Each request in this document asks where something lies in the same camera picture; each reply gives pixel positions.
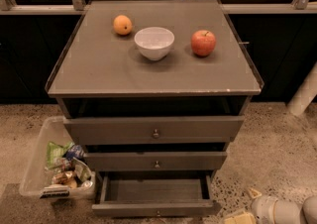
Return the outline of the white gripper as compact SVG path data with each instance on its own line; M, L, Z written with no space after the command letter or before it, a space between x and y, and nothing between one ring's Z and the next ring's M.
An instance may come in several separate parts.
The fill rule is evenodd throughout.
M302 205L263 195L248 187L247 195L253 200L251 211L237 210L223 217L223 224L303 224Z

